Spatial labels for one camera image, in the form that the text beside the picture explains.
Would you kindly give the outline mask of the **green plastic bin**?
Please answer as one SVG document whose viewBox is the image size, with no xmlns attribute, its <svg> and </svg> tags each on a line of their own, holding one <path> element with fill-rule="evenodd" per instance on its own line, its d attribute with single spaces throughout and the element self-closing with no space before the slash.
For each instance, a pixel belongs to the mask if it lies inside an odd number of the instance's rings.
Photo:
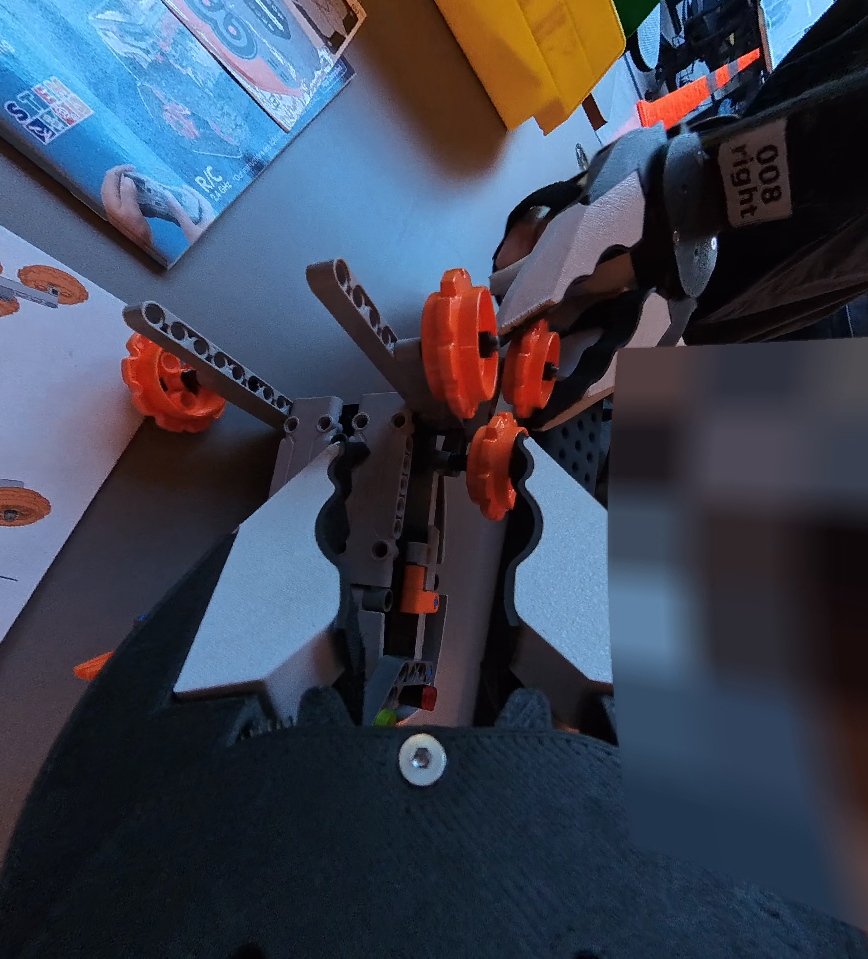
<svg viewBox="0 0 868 959">
<path fill-rule="evenodd" d="M 660 5 L 658 0 L 614 0 L 625 38 L 629 39 L 644 20 Z"/>
</svg>

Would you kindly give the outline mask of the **person's right hand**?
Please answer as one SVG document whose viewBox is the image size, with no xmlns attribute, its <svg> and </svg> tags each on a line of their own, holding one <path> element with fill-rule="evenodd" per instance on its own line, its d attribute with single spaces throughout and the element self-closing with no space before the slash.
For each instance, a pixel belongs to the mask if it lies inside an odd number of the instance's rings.
<svg viewBox="0 0 868 959">
<path fill-rule="evenodd" d="M 505 270 L 527 257 L 548 226 L 545 218 L 525 216 L 510 227 L 493 259 L 492 272 Z"/>
</svg>

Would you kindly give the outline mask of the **yellow plastic bin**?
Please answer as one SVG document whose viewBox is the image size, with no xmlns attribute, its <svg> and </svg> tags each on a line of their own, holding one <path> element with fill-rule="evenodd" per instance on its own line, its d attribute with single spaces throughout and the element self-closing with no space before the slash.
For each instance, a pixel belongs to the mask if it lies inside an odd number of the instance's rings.
<svg viewBox="0 0 868 959">
<path fill-rule="evenodd" d="M 625 49 L 611 1 L 437 1 L 508 129 L 562 125 Z"/>
</svg>

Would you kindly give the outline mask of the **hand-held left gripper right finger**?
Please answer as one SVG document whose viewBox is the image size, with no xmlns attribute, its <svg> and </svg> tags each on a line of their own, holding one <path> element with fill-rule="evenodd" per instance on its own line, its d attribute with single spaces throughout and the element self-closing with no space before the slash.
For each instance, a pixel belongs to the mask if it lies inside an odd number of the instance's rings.
<svg viewBox="0 0 868 959">
<path fill-rule="evenodd" d="M 560 721 L 606 721 L 607 511 L 535 440 L 519 436 L 515 449 L 526 467 L 515 486 L 517 516 L 529 536 L 504 586 L 512 674 L 540 689 Z"/>
</svg>

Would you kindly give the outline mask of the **grey orange brick robot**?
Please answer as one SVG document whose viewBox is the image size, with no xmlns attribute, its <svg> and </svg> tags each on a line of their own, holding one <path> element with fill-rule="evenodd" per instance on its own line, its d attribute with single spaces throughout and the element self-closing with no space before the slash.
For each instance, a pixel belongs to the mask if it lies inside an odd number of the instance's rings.
<svg viewBox="0 0 868 959">
<path fill-rule="evenodd" d="M 365 394 L 352 408 L 338 397 L 288 401 L 160 304 L 145 301 L 123 312 L 133 337 L 122 375 L 133 400 L 146 415 L 160 415 L 155 380 L 166 375 L 163 391 L 213 390 L 276 426 L 281 444 L 268 499 L 330 443 L 367 446 L 343 483 L 342 506 L 332 509 L 342 574 L 333 638 L 343 670 L 330 686 L 356 724 L 380 725 L 392 713 L 397 725 L 435 709 L 438 689 L 448 686 L 440 680 L 448 641 L 483 640 L 478 689 L 503 691 L 512 671 L 491 650 L 504 641 L 501 617 L 509 620 L 504 586 L 512 558 L 490 561 L 488 576 L 470 552 L 445 544 L 446 479 L 464 477 L 464 496 L 481 518 L 474 532 L 485 533 L 488 522 L 516 509 L 515 486 L 526 468 L 515 449 L 526 430 L 497 409 L 507 343 L 500 342 L 490 289 L 466 270 L 446 271 L 424 305 L 421 335 L 398 340 L 344 260 L 312 265 L 307 275 L 312 292 L 394 391 Z M 243 728 L 296 725 L 300 706 L 297 720 L 284 723 L 262 693 L 174 693 L 237 530 L 134 628 L 102 675 L 128 676 L 131 668 L 144 680 L 139 699 L 157 714 L 187 716 L 188 702 L 253 698 L 258 707 L 233 728 L 240 736 Z"/>
</svg>

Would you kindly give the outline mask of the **grey desk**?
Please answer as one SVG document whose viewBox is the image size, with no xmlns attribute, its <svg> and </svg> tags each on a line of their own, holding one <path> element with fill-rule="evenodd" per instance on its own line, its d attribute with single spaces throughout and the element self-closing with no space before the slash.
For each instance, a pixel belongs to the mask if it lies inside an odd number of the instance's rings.
<svg viewBox="0 0 868 959">
<path fill-rule="evenodd" d="M 288 396 L 357 399 L 377 370 L 311 294 L 306 267 L 347 260 L 381 317 L 415 336 L 444 270 L 486 283 L 511 209 L 595 152 L 584 113 L 549 136 L 506 130 L 433 2 L 363 2 L 356 78 L 158 271 L 0 138 L 0 223 L 125 303 L 152 299 Z M 239 409 L 199 436 L 144 423 L 0 645 L 0 865 L 20 809 L 87 685 L 216 539 L 264 499 L 271 430 Z"/>
</svg>

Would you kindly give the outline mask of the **white instruction booklet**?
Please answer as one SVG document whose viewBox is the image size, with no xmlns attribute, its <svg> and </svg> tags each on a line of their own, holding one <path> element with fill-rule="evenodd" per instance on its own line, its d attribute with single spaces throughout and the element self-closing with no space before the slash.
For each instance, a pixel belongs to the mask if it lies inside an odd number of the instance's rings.
<svg viewBox="0 0 868 959">
<path fill-rule="evenodd" d="M 140 425 L 122 309 L 0 225 L 0 643 Z"/>
</svg>

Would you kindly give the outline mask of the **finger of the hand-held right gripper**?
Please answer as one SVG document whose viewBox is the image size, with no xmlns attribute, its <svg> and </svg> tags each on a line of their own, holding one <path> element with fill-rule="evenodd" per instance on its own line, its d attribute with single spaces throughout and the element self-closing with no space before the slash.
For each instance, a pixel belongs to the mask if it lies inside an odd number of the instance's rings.
<svg viewBox="0 0 868 959">
<path fill-rule="evenodd" d="M 630 249 L 642 240 L 646 199 L 634 171 L 591 203 L 563 210 L 522 260 L 498 310 L 500 335 L 525 334 L 540 319 L 567 338 L 602 338 L 608 321 L 579 325 L 592 294 L 589 278 L 612 247 Z"/>
<path fill-rule="evenodd" d="M 612 394 L 624 351 L 678 344 L 695 305 L 692 298 L 670 303 L 656 293 L 623 294 L 603 302 L 608 318 L 597 340 L 588 329 L 562 341 L 561 366 L 571 369 L 538 414 L 539 430 L 564 424 Z"/>
</svg>

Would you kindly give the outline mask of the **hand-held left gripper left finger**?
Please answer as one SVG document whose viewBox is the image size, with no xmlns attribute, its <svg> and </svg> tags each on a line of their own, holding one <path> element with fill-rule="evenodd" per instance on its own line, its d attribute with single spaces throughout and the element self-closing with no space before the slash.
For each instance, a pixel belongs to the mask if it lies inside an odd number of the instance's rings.
<svg viewBox="0 0 868 959">
<path fill-rule="evenodd" d="M 332 509 L 367 454 L 359 441 L 330 443 L 238 528 L 175 683 L 178 697 L 258 692 L 293 723 L 308 689 L 340 677 L 341 531 Z"/>
</svg>

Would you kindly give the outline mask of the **blue robot kit manual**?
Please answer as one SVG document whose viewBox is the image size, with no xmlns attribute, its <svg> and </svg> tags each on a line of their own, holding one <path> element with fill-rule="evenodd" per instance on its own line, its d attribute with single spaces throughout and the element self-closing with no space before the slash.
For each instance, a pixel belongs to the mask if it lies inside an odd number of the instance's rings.
<svg viewBox="0 0 868 959">
<path fill-rule="evenodd" d="M 165 3 L 0 2 L 0 133 L 168 268 L 308 124 L 286 133 Z"/>
</svg>

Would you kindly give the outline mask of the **orange striped bar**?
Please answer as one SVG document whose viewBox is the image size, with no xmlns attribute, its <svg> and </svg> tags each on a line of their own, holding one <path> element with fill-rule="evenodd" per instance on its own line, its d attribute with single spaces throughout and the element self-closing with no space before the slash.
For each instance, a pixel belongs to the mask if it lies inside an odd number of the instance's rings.
<svg viewBox="0 0 868 959">
<path fill-rule="evenodd" d="M 729 84 L 749 66 L 762 58 L 760 48 L 743 54 L 739 59 L 716 69 L 703 78 L 696 79 L 683 87 L 653 102 L 640 100 L 636 110 L 643 128 L 662 125 L 671 129 L 687 118 L 694 110 L 705 104 L 721 88 Z"/>
</svg>

